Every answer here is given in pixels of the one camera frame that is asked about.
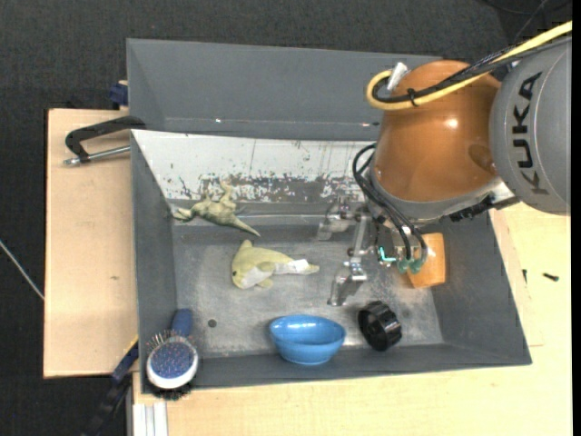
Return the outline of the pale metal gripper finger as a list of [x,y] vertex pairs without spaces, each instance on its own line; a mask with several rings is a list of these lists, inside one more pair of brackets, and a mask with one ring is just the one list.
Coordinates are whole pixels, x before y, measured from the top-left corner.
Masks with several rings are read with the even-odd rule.
[[368,274],[362,262],[344,262],[335,272],[327,304],[344,305],[347,299],[355,295],[367,280]]
[[328,241],[335,233],[345,233],[359,225],[361,205],[338,199],[330,205],[317,231],[318,241]]

